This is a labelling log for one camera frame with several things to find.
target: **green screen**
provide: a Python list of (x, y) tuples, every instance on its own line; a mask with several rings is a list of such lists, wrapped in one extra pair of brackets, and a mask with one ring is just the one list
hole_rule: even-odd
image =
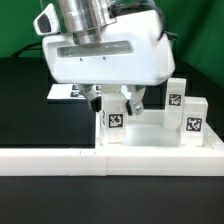
[[(224, 88), (224, 0), (156, 0), (156, 3), (165, 14), (168, 31), (178, 34), (176, 60), (190, 63)], [(0, 57), (8, 57), (41, 40), (32, 25), (40, 12), (39, 0), (0, 1)], [(39, 57), (40, 53), (34, 52), (32, 56)]]

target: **white plastic base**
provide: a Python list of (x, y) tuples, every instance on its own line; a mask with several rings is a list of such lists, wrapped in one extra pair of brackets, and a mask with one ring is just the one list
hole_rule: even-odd
[(203, 147), (179, 146), (179, 134), (163, 128), (163, 115), (130, 117), (124, 146), (100, 146), (97, 136), (95, 149), (1, 149), (0, 175), (224, 176), (224, 143), (211, 128)]

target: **small white object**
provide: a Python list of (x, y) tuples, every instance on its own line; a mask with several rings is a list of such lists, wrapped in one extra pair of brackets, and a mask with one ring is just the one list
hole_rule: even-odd
[(179, 130), (183, 116), (186, 79), (170, 78), (167, 83), (164, 128)]
[(101, 144), (122, 144), (125, 141), (126, 102), (122, 93), (102, 93)]
[[(47, 18), (49, 19), (49, 23), (51, 26), (51, 32), (49, 32), (49, 33), (41, 32), (41, 29), (39, 27), (38, 21), (43, 15), (47, 16)], [(49, 4), (46, 7), (46, 9), (34, 20), (33, 25), (34, 25), (34, 29), (35, 29), (36, 33), (40, 36), (46, 36), (49, 34), (57, 34), (60, 31), (58, 17), (57, 17), (54, 5), (52, 3)]]
[(208, 103), (205, 98), (185, 97), (181, 144), (202, 146), (207, 110)]

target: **metal cylinder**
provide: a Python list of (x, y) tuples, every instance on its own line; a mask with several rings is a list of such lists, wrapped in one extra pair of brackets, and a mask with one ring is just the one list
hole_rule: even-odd
[(69, 33), (77, 33), (79, 44), (100, 41), (98, 23), (91, 0), (58, 0)]

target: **black cable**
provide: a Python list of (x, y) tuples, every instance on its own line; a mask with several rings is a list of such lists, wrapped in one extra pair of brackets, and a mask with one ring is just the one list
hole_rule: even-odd
[(20, 54), (22, 54), (24, 51), (30, 51), (30, 50), (42, 50), (42, 48), (32, 48), (32, 47), (36, 47), (36, 46), (41, 46), (42, 42), (35, 42), (33, 44), (29, 44), (23, 48), (21, 48), (20, 50), (16, 51), (15, 53), (13, 53), (11, 55), (12, 58), (17, 58), (19, 57)]
[(112, 5), (110, 8), (110, 12), (113, 17), (116, 17), (116, 16), (130, 13), (130, 11), (133, 11), (133, 10), (144, 10), (148, 8), (155, 10), (159, 15), (159, 19), (161, 22), (161, 34), (158, 40), (160, 40), (166, 31), (166, 20), (162, 11), (156, 6), (154, 1), (148, 1), (147, 3), (136, 2), (136, 3), (129, 3), (129, 4)]

